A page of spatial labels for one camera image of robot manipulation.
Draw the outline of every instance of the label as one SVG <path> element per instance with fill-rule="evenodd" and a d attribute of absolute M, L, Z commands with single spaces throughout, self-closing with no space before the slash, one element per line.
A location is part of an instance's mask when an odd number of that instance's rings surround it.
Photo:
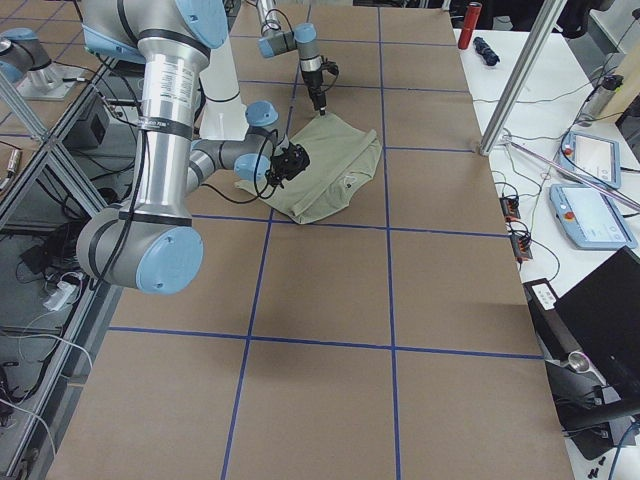
<path fill-rule="evenodd" d="M 196 76 L 182 65 L 154 60 L 147 63 L 142 100 L 164 100 L 191 108 Z"/>
<path fill-rule="evenodd" d="M 549 286 L 546 283 L 534 285 L 531 287 L 531 290 L 533 290 L 533 293 L 538 297 L 538 301 L 542 305 L 542 308 L 545 310 L 554 309 L 556 297 L 553 295 L 553 292 L 549 289 Z"/>

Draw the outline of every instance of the blue tape line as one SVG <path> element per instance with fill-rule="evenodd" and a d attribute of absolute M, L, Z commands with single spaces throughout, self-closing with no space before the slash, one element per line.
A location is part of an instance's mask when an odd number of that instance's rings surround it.
<path fill-rule="evenodd" d="M 234 335 L 232 333 L 215 333 L 215 332 L 199 332 L 190 330 L 167 330 L 159 328 L 142 328 L 142 327 L 109 327 L 112 332 L 131 332 L 131 333 L 151 333 L 155 335 L 177 335 L 183 337 L 210 337 L 225 338 L 232 340 L 246 340 L 246 335 Z"/>
<path fill-rule="evenodd" d="M 276 82 L 274 80 L 238 80 L 238 83 L 259 83 L 267 85 L 295 85 L 295 82 Z"/>
<path fill-rule="evenodd" d="M 258 300 L 260 298 L 260 287 L 262 286 L 262 278 L 264 274 L 264 266 L 267 261 L 267 251 L 269 249 L 269 238 L 271 236 L 271 227 L 273 220 L 273 209 L 269 215 L 269 223 L 267 225 L 267 232 L 264 237 L 264 245 L 262 247 L 262 258 L 260 259 L 260 269 L 258 270 L 258 279 L 256 281 L 256 291 L 253 297 L 253 305 L 251 306 L 251 318 L 249 320 L 249 329 L 247 331 L 247 339 L 244 346 L 244 352 L 242 354 L 242 366 L 240 367 L 240 377 L 238 378 L 238 386 L 236 388 L 236 397 L 233 404 L 233 412 L 231 414 L 231 424 L 229 425 L 229 434 L 227 435 L 227 447 L 224 452 L 224 462 L 222 465 L 222 471 L 220 473 L 220 480 L 226 480 L 227 471 L 229 469 L 229 459 L 231 458 L 231 448 L 233 445 L 233 434 L 235 432 L 236 421 L 238 418 L 238 409 L 240 407 L 240 396 L 242 395 L 242 386 L 244 383 L 244 375 L 247 368 L 247 362 L 249 359 L 249 348 L 251 346 L 251 334 L 253 332 L 253 325 L 256 319 L 256 313 L 258 310 Z"/>
<path fill-rule="evenodd" d="M 232 221 L 240 221 L 240 222 L 269 223 L 269 220 L 260 219 L 260 218 L 227 217 L 224 215 L 194 214 L 193 217 L 203 219 L 203 220 L 232 220 Z M 272 219 L 270 222 L 280 224 L 280 225 L 297 225 L 293 220 Z M 433 229 L 433 228 L 386 227 L 386 226 L 376 226 L 376 225 L 352 225 L 348 223 L 310 223 L 308 225 L 305 225 L 305 227 L 350 228 L 354 230 L 378 230 L 378 231 L 388 230 L 390 232 L 431 233 L 436 235 L 461 235 L 461 236 L 470 236 L 470 237 L 509 238 L 509 235 L 506 233 L 463 232 L 463 231 L 457 231 L 457 230 L 439 230 L 439 229 Z"/>
<path fill-rule="evenodd" d="M 436 147 L 399 147 L 399 146 L 387 146 L 386 150 L 409 150 L 417 152 L 454 152 L 454 153 L 475 153 L 470 148 L 436 148 Z"/>
<path fill-rule="evenodd" d="M 381 42 L 383 45 L 424 45 L 427 47 L 458 47 L 455 43 L 431 43 L 431 42 Z"/>
<path fill-rule="evenodd" d="M 440 235 L 463 235 L 470 237 L 509 238 L 507 233 L 457 232 L 455 230 L 431 230 L 428 228 L 390 227 L 392 232 L 435 233 Z"/>
<path fill-rule="evenodd" d="M 4 22 L 6 22 L 6 21 L 7 21 L 7 20 L 9 20 L 9 19 L 14 20 L 14 15 L 15 15 L 16 13 L 18 13 L 18 11 L 19 11 L 22 7 L 24 7 L 24 6 L 26 5 L 27 1 L 28 1 L 28 0 L 23 0 L 23 1 L 22 1 L 22 3 L 21 3 L 20 5 L 18 5 L 18 7 L 16 7 L 16 9 L 15 9 L 13 12 L 11 12 L 8 16 L 6 16 L 6 17 L 4 17 L 4 18 L 0 19 L 0 24 L 3 24 Z"/>
<path fill-rule="evenodd" d="M 243 35 L 243 34 L 232 34 L 229 35 L 231 38 L 251 38 L 251 39 L 260 39 L 258 35 Z M 422 45 L 425 47 L 456 47 L 457 45 L 454 43 L 430 43 L 430 42 L 383 42 L 381 40 L 336 40 L 329 38 L 318 38 L 319 41 L 322 42 L 340 42 L 340 43 L 369 43 L 371 45 Z"/>
<path fill-rule="evenodd" d="M 49 22 L 51 22 L 53 20 L 53 17 L 55 17 L 60 12 L 60 10 L 64 8 L 65 5 L 66 5 L 65 2 L 61 2 L 60 6 L 56 8 L 56 10 L 49 16 L 49 18 L 45 19 L 44 23 L 35 30 L 36 33 L 39 32 L 42 28 L 44 28 L 44 26 L 47 25 Z"/>
<path fill-rule="evenodd" d="M 448 88 L 384 87 L 384 89 L 402 92 L 470 93 L 469 90 L 453 90 Z"/>
<path fill-rule="evenodd" d="M 33 22 L 34 20 L 42 20 L 42 19 L 37 19 L 37 18 L 27 18 L 27 17 L 14 17 L 14 16 L 11 16 L 11 20 L 28 20 L 28 21 Z M 54 21 L 55 21 L 55 22 L 70 22 L 70 23 L 78 23 L 78 20 L 77 20 L 77 19 L 71 19 L 71 20 L 69 20 L 68 18 L 56 18 Z"/>
<path fill-rule="evenodd" d="M 164 328 L 145 328 L 145 327 L 127 327 L 127 326 L 111 326 L 109 331 L 128 332 L 128 333 L 148 333 L 152 335 L 176 335 L 183 337 L 202 337 L 202 338 L 221 338 L 229 340 L 249 339 L 247 335 L 239 335 L 233 333 L 219 332 L 201 332 L 197 330 L 173 330 Z M 447 348 L 429 348 L 429 347 L 413 347 L 409 345 L 378 345 L 375 343 L 358 343 L 358 342 L 339 342 L 334 340 L 314 340 L 307 338 L 286 338 L 286 337 L 270 337 L 268 335 L 251 336 L 251 341 L 256 342 L 273 342 L 273 343 L 291 343 L 296 345 L 318 345 L 327 347 L 344 347 L 344 348 L 361 348 L 366 350 L 396 350 L 403 352 L 428 353 L 435 355 L 460 355 L 471 357 L 494 357 L 494 358 L 510 358 L 521 360 L 544 360 L 541 355 L 532 355 L 526 353 L 505 353 L 505 352 L 483 352 L 480 350 L 455 350 Z"/>
<path fill-rule="evenodd" d="M 521 353 L 480 352 L 473 350 L 449 350 L 445 348 L 422 348 L 398 346 L 396 350 L 401 352 L 435 353 L 438 355 L 458 355 L 467 357 L 493 357 L 510 358 L 515 360 L 544 360 L 542 355 L 529 355 Z"/>
<path fill-rule="evenodd" d="M 71 39 L 71 43 L 68 43 L 67 46 L 62 49 L 62 51 L 56 57 L 56 60 L 59 60 L 60 57 L 62 57 L 65 53 L 67 53 L 67 50 L 69 50 L 69 47 L 71 47 L 73 45 L 84 45 L 83 43 L 74 43 L 76 41 L 76 39 L 80 35 L 82 35 L 82 30 L 80 30 L 78 33 L 76 33 L 76 36 Z"/>
<path fill-rule="evenodd" d="M 380 102 L 382 108 L 382 145 L 387 144 L 387 125 L 385 122 L 385 103 L 384 103 L 384 63 L 382 55 L 382 16 L 380 8 L 377 9 L 378 14 L 378 55 L 380 59 Z M 398 399 L 398 361 L 396 356 L 396 325 L 395 325 L 395 309 L 393 295 L 393 258 L 391 245 L 391 208 L 389 204 L 389 165 L 387 162 L 387 150 L 382 149 L 382 158 L 384 164 L 384 204 L 385 204 L 385 221 L 386 221 L 386 240 L 387 240 L 387 277 L 389 285 L 389 328 L 391 332 L 391 381 L 393 388 L 393 437 L 395 445 L 396 460 L 396 480 L 402 479 L 402 455 L 400 450 L 400 414 Z"/>
<path fill-rule="evenodd" d="M 268 337 L 255 336 L 251 340 L 256 342 L 272 342 L 272 343 L 291 343 L 295 345 L 319 345 L 324 347 L 344 347 L 344 348 L 363 348 L 368 350 L 391 350 L 391 345 L 375 345 L 373 343 L 351 343 L 351 342 L 335 342 L 330 340 L 312 340 L 304 338 L 285 338 L 285 337 Z"/>
<path fill-rule="evenodd" d="M 269 223 L 267 218 L 250 218 L 250 217 L 226 217 L 224 215 L 207 215 L 204 213 L 194 213 L 193 218 L 202 218 L 207 220 L 237 220 L 241 222 Z"/>

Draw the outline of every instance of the black cable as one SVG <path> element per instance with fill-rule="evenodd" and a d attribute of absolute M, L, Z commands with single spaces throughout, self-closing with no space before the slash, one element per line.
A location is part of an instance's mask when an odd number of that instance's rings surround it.
<path fill-rule="evenodd" d="M 58 65 L 63 65 L 65 67 L 79 68 L 79 69 L 91 72 L 95 76 L 95 78 L 98 79 L 98 81 L 101 81 L 104 84 L 104 86 L 107 88 L 107 90 L 109 90 L 109 93 L 113 96 L 114 99 L 116 99 L 118 97 L 116 95 L 116 93 L 113 91 L 113 88 L 111 88 L 111 85 L 109 85 L 109 82 L 107 82 L 107 80 L 104 78 L 104 76 L 98 74 L 98 72 L 96 72 L 95 70 L 92 70 L 92 69 L 87 68 L 87 67 L 83 67 L 81 65 L 74 65 L 73 63 L 60 62 L 58 60 L 54 61 L 53 63 L 56 63 Z M 111 67 L 109 67 L 108 65 L 106 65 L 106 68 L 107 68 L 108 71 L 113 72 L 113 69 Z M 98 87 L 95 84 L 93 84 L 93 86 L 98 92 L 100 92 L 100 89 L 98 89 Z M 134 95 L 134 98 L 133 98 L 133 102 L 134 102 L 134 105 L 137 104 L 137 98 L 135 98 L 135 95 Z M 137 128 L 138 126 L 136 124 L 131 123 L 131 122 L 128 121 L 127 112 L 124 110 L 124 108 L 122 108 L 122 113 L 124 114 L 125 118 L 127 118 L 126 121 L 122 120 L 117 115 L 115 115 L 114 112 L 112 112 L 110 108 L 107 108 L 107 110 L 109 111 L 109 115 L 111 116 L 111 118 L 113 118 L 114 120 L 116 120 L 118 122 L 124 123 L 125 125 L 129 125 L 129 127 L 130 127 L 129 129 L 131 130 L 131 135 L 133 136 L 133 139 L 135 141 L 136 140 L 136 134 L 133 131 L 133 128 L 131 128 L 131 127 Z"/>
<path fill-rule="evenodd" d="M 528 180 L 529 182 L 533 183 L 536 187 L 538 187 L 538 193 L 536 193 L 534 196 L 540 195 L 542 193 L 542 185 L 536 182 L 534 179 L 526 176 L 524 173 L 521 173 L 518 170 L 516 170 L 516 164 L 513 161 L 513 157 L 511 156 L 511 149 L 509 148 L 509 145 L 506 146 L 506 150 L 507 150 L 507 156 L 509 157 L 509 161 L 511 162 L 511 169 L 513 170 L 513 173 L 515 173 L 519 177 L 524 178 L 525 180 Z"/>
<path fill-rule="evenodd" d="M 269 11 L 264 15 L 265 23 L 264 23 L 264 25 L 262 25 L 262 27 L 269 27 L 269 23 L 268 23 L 267 17 L 269 16 L 269 14 L 270 14 L 271 12 L 276 12 L 276 13 L 279 13 L 280 15 L 282 15 L 282 16 L 284 17 L 284 19 L 287 21 L 287 26 L 289 27 L 289 31 L 290 31 L 291 33 L 293 33 L 293 27 L 291 26 L 291 22 L 289 21 L 289 17 L 287 17 L 287 14 L 286 14 L 286 13 L 284 13 L 284 12 L 283 12 L 282 10 L 280 10 L 279 8 L 272 8 L 271 10 L 269 10 Z"/>
<path fill-rule="evenodd" d="M 120 74 L 119 72 L 116 72 L 111 65 L 109 65 L 107 62 L 105 62 L 102 57 L 100 57 L 100 55 L 96 54 L 96 58 L 98 59 L 98 61 L 107 69 L 109 70 L 113 75 L 115 75 L 116 77 L 118 77 L 120 80 L 122 80 L 122 82 L 124 83 L 124 86 L 127 88 L 127 90 L 129 91 L 129 94 L 131 95 L 131 100 L 134 102 L 135 107 L 136 107 L 136 111 L 138 112 L 138 116 L 142 116 L 142 107 L 140 106 L 140 102 L 138 101 L 138 97 L 136 96 L 136 92 L 135 90 L 133 90 L 133 88 L 131 87 L 131 84 L 129 83 L 129 80 L 127 80 L 127 78 Z"/>
<path fill-rule="evenodd" d="M 67 205 L 67 202 L 69 201 L 69 199 L 73 200 L 73 197 L 72 197 L 71 192 L 69 191 L 69 189 L 67 189 L 67 187 L 64 184 L 62 184 L 60 182 L 55 182 L 54 183 L 53 179 L 51 179 L 51 177 L 49 177 L 49 174 L 48 174 L 48 172 L 46 170 L 42 172 L 42 177 L 45 178 L 49 182 L 49 185 L 51 186 L 53 191 L 56 192 L 56 194 L 58 195 L 58 198 L 59 198 L 60 201 L 56 202 L 56 203 L 58 203 L 62 207 L 62 214 L 65 217 L 67 217 L 69 220 L 79 220 L 79 219 L 82 219 L 82 218 L 86 217 L 86 215 L 81 215 L 80 213 L 76 212 L 74 209 L 72 209 L 71 207 L 69 207 Z M 63 197 L 62 196 L 63 194 L 61 194 L 58 191 L 58 189 L 56 188 L 56 185 L 58 185 L 58 184 L 60 184 L 62 186 L 62 189 L 64 190 L 64 192 L 66 194 L 65 197 Z M 76 205 L 78 207 L 82 208 L 78 202 L 76 202 Z"/>
<path fill-rule="evenodd" d="M 11 42 L 11 45 L 14 45 L 16 47 L 18 47 L 20 50 L 22 50 L 24 53 L 26 53 L 29 56 L 29 59 L 31 60 L 31 67 L 35 67 L 36 66 L 36 59 L 33 56 L 33 54 L 22 44 L 20 44 L 19 42 Z"/>
<path fill-rule="evenodd" d="M 131 203 L 129 205 L 127 219 L 125 220 L 125 223 L 122 227 L 122 231 L 118 236 L 118 240 L 116 240 L 116 244 L 113 247 L 113 251 L 111 252 L 111 255 L 109 255 L 109 258 L 107 259 L 107 262 L 105 263 L 104 268 L 102 269 L 102 272 L 96 279 L 95 283 L 90 287 L 91 290 L 93 291 L 97 290 L 98 287 L 104 282 L 105 275 L 111 268 L 113 262 L 120 255 L 124 247 L 124 244 L 127 241 L 127 237 L 129 236 L 129 231 L 131 230 L 131 224 L 133 223 L 133 215 L 135 214 L 135 209 L 136 209 L 136 202 L 137 202 L 138 194 L 140 193 L 140 185 L 142 184 L 142 175 L 145 173 L 144 167 L 146 163 L 146 156 L 147 156 L 147 152 L 149 151 L 147 132 L 146 130 L 140 130 L 140 132 L 142 137 L 140 168 L 138 170 L 138 178 L 136 179 L 136 186 L 133 190 L 133 194 L 131 195 L 131 200 L 130 200 Z"/>
<path fill-rule="evenodd" d="M 36 278 L 34 278 L 34 279 L 32 279 L 32 280 L 27 280 L 26 282 L 25 282 L 25 281 L 22 281 L 22 280 L 20 280 L 20 276 L 18 275 L 18 270 L 20 269 L 20 265 L 26 265 L 26 264 L 24 263 L 24 260 L 20 260 L 20 261 L 18 262 L 18 264 L 16 265 L 16 268 L 15 268 L 15 270 L 14 270 L 14 272 L 13 272 L 13 273 L 14 273 L 14 276 L 16 277 L 16 282 L 18 282 L 20 285 L 27 285 L 27 284 L 29 284 L 29 283 L 39 282 L 40 280 L 44 280 L 44 279 L 46 278 L 44 271 L 42 271 L 42 272 L 40 272 L 40 273 L 38 274 L 38 277 L 36 277 Z"/>
<path fill-rule="evenodd" d="M 553 258 L 556 259 L 556 263 L 558 264 L 557 268 L 556 268 L 556 272 L 553 274 L 553 277 L 551 277 L 549 279 L 549 282 L 553 282 L 557 276 L 560 274 L 560 259 L 558 258 L 558 256 L 553 252 L 553 250 L 551 250 L 549 247 L 547 247 L 546 245 L 538 242 L 537 240 L 534 240 L 533 238 L 531 239 L 531 241 L 533 243 L 535 243 L 536 245 L 544 248 L 547 252 L 549 252 L 551 255 L 553 255 Z"/>
<path fill-rule="evenodd" d="M 131 170 L 134 166 L 135 166 L 134 164 L 128 165 L 127 167 L 123 168 L 122 170 L 116 170 L 115 172 L 109 172 L 109 173 L 103 173 L 102 175 L 98 175 L 96 177 L 91 177 L 89 180 L 92 181 L 92 182 L 95 182 L 97 180 L 102 180 L 103 178 L 110 177 L 112 175 L 118 175 L 119 173 L 127 172 L 127 171 Z"/>
<path fill-rule="evenodd" d="M 78 0 L 73 0 L 73 6 L 76 9 L 76 13 L 78 14 L 78 20 L 84 23 L 84 17 L 82 16 L 82 11 L 80 10 L 80 5 L 78 5 Z"/>
<path fill-rule="evenodd" d="M 221 192 L 220 190 L 218 190 L 216 187 L 214 187 L 209 183 L 203 183 L 201 186 L 210 188 L 211 190 L 216 192 L 218 195 L 220 195 L 222 198 L 224 198 L 226 201 L 235 203 L 236 205 L 246 205 L 248 203 L 255 202 L 259 198 L 259 197 L 251 197 L 249 200 L 234 200 L 233 198 L 228 197 L 223 192 Z"/>
<path fill-rule="evenodd" d="M 128 165 L 127 167 L 124 167 L 123 169 L 119 169 L 119 170 L 112 170 L 110 168 L 105 167 L 104 165 L 102 165 L 100 162 L 98 162 L 95 158 L 93 158 L 91 155 L 89 155 L 86 152 L 83 152 L 82 150 L 77 150 L 77 149 L 71 149 L 69 150 L 70 152 L 74 152 L 74 153 L 79 153 L 80 155 L 82 155 L 84 158 L 86 158 L 87 160 L 89 160 L 91 163 L 93 163 L 94 165 L 98 166 L 99 168 L 109 172 L 109 173 L 121 173 L 123 171 L 129 170 L 130 168 L 133 168 L 134 163 L 132 162 L 130 165 Z"/>
<path fill-rule="evenodd" d="M 610 68 L 608 71 L 604 72 L 604 74 L 606 75 L 608 73 L 611 73 L 613 70 L 615 70 L 615 67 L 614 68 Z M 571 90 L 570 92 L 563 93 L 563 94 L 558 95 L 558 96 L 553 97 L 553 98 L 542 98 L 540 100 L 518 100 L 518 101 L 516 101 L 516 103 L 523 104 L 523 105 L 535 105 L 537 103 L 555 102 L 556 100 L 559 100 L 559 99 L 561 99 L 563 97 L 567 97 L 569 95 L 573 95 L 574 93 L 579 92 L 584 87 L 587 87 L 589 85 L 592 85 L 592 81 L 591 80 L 589 80 L 587 83 L 583 83 L 582 85 L 580 85 L 579 87 Z M 595 88 L 591 91 L 591 93 L 587 96 L 587 98 L 590 98 L 591 95 L 593 95 L 594 91 L 595 91 Z M 497 100 L 485 100 L 483 98 L 478 98 L 478 99 L 474 99 L 473 101 L 474 102 L 482 102 L 482 103 L 498 103 L 500 101 L 500 99 L 497 99 Z"/>
<path fill-rule="evenodd" d="M 220 191 L 220 190 L 219 190 L 218 188 L 216 188 L 214 185 L 211 185 L 211 184 L 209 184 L 209 183 L 203 183 L 201 186 L 203 186 L 203 187 L 207 187 L 207 188 L 209 188 L 209 189 L 213 190 L 214 192 L 216 192 L 218 195 L 220 195 L 222 198 L 224 198 L 224 199 L 225 199 L 225 200 L 227 200 L 228 202 L 234 203 L 234 204 L 236 204 L 236 205 L 246 205 L 246 204 L 248 204 L 248 203 L 255 202 L 255 201 L 256 201 L 256 200 L 258 200 L 258 199 L 261 199 L 261 200 L 268 200 L 268 199 L 270 199 L 270 198 L 274 195 L 275 190 L 276 190 L 276 188 L 277 188 L 277 187 L 273 187 L 273 190 L 271 191 L 271 193 L 270 193 L 268 196 L 264 197 L 264 196 L 263 196 L 263 194 L 264 194 L 264 192 L 266 192 L 267 188 L 269 187 L 269 184 L 267 183 L 267 184 L 265 185 L 265 187 L 264 187 L 261 191 L 259 191 L 259 189 L 258 189 L 258 179 L 257 179 L 257 177 L 258 177 L 258 167 L 259 167 L 259 165 L 260 165 L 260 158 L 262 157 L 262 153 L 264 152 L 264 148 L 265 148 L 265 146 L 266 146 L 267 142 L 269 141 L 269 138 L 270 138 L 274 133 L 276 134 L 276 138 L 275 138 L 275 140 L 274 140 L 274 142 L 273 142 L 273 147 L 272 147 L 272 156 L 273 156 L 273 154 L 275 153 L 275 144 L 276 144 L 276 143 L 277 143 L 277 141 L 278 141 L 278 130 L 277 130 L 277 129 L 271 130 L 271 131 L 270 131 L 270 132 L 269 132 L 269 133 L 264 137 L 264 140 L 262 141 L 262 145 L 260 146 L 260 150 L 258 151 L 258 159 L 257 159 L 257 161 L 256 161 L 255 168 L 253 169 L 253 188 L 254 188 L 254 190 L 255 190 L 255 192 L 256 192 L 254 197 L 252 197 L 252 198 L 250 198 L 250 199 L 248 199 L 248 200 L 235 200 L 235 199 L 233 199 L 233 198 L 231 198 L 231 197 L 227 196 L 226 194 L 224 194 L 222 191 Z"/>
<path fill-rule="evenodd" d="M 56 202 L 58 205 L 60 205 L 60 207 L 64 208 L 64 201 L 60 198 L 57 198 L 55 195 L 53 195 L 49 189 L 44 185 L 44 183 L 42 183 L 40 181 L 40 179 L 36 180 L 36 183 L 38 184 L 38 186 L 42 189 L 42 191 L 54 202 Z"/>

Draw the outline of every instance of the power cord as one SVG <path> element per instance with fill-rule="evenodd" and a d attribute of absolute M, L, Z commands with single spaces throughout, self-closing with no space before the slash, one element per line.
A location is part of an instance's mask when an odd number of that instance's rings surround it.
<path fill-rule="evenodd" d="M 0 403 L 8 407 L 15 408 L 16 410 L 22 413 L 26 413 L 27 415 L 35 418 L 38 422 L 40 422 L 40 424 L 44 427 L 45 431 L 47 432 L 47 437 L 49 438 L 49 443 L 51 443 L 51 449 L 53 451 L 53 456 L 55 458 L 56 454 L 58 453 L 58 449 L 56 448 L 56 443 L 53 441 L 53 435 L 51 434 L 51 430 L 49 429 L 49 425 L 47 425 L 47 422 L 45 422 L 44 419 L 37 413 L 34 413 L 25 408 L 19 407 L 18 405 L 15 405 L 11 402 L 8 402 L 7 400 L 4 400 L 3 398 L 0 398 Z"/>
<path fill-rule="evenodd" d="M 271 138 L 271 136 L 272 136 L 274 133 L 275 133 L 275 139 L 274 139 L 274 141 L 273 141 L 273 145 L 272 145 L 271 156 L 273 156 L 273 155 L 275 154 L 275 149 L 276 149 L 275 145 L 276 145 L 276 142 L 278 141 L 278 129 L 273 129 L 273 130 L 271 130 L 271 131 L 270 131 L 270 132 L 269 132 L 269 133 L 264 137 L 264 140 L 262 141 L 262 145 L 260 146 L 260 150 L 258 151 L 258 159 L 257 159 L 257 161 L 256 161 L 256 165 L 255 165 L 255 167 L 254 167 L 254 169 L 253 169 L 253 188 L 254 188 L 254 190 L 255 190 L 255 192 L 256 192 L 254 197 L 252 197 L 252 198 L 250 198 L 250 199 L 248 199 L 248 200 L 235 200 L 235 199 L 233 199 L 233 198 L 231 198 L 231 197 L 228 197 L 225 193 L 223 193 L 222 191 L 220 191 L 220 190 L 219 190 L 218 188 L 216 188 L 214 185 L 211 185 L 211 184 L 209 184 L 209 183 L 203 183 L 201 186 L 203 186 L 203 187 L 206 187 L 206 188 L 209 188 L 209 189 L 213 190 L 214 192 L 216 192 L 218 195 L 220 195 L 222 198 L 224 198 L 224 199 L 225 199 L 225 200 L 227 200 L 228 202 L 231 202 L 231 203 L 236 204 L 236 205 L 246 205 L 246 204 L 249 204 L 249 203 L 255 202 L 255 201 L 256 201 L 256 200 L 258 200 L 258 199 L 261 199 L 261 200 L 268 200 L 268 199 L 270 199 L 270 198 L 274 195 L 274 193 L 275 193 L 275 191 L 276 191 L 276 188 L 277 188 L 277 187 L 275 187 L 275 186 L 274 186 L 274 187 L 273 187 L 273 190 L 271 191 L 271 193 L 270 193 L 268 196 L 266 196 L 266 197 L 264 197 L 264 196 L 263 196 L 264 192 L 265 192 L 265 191 L 267 190 L 267 188 L 269 187 L 269 184 L 267 183 L 267 184 L 264 186 L 264 188 L 263 188 L 262 190 L 259 190 L 259 189 L 258 189 L 258 167 L 259 167 L 259 165 L 260 165 L 260 158 L 262 157 L 262 153 L 264 152 L 264 149 L 265 149 L 265 147 L 266 147 L 266 145 L 267 145 L 267 142 L 269 141 L 269 139 Z"/>

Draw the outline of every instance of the red cylinder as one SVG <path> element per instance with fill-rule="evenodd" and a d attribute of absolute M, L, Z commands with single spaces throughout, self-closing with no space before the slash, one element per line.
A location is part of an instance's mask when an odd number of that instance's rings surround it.
<path fill-rule="evenodd" d="M 471 2 L 467 7 L 464 25 L 462 25 L 462 32 L 460 32 L 460 38 L 458 39 L 458 48 L 460 50 L 466 50 L 469 46 L 471 36 L 478 23 L 478 17 L 480 17 L 480 10 L 482 10 L 482 4 L 479 2 Z"/>

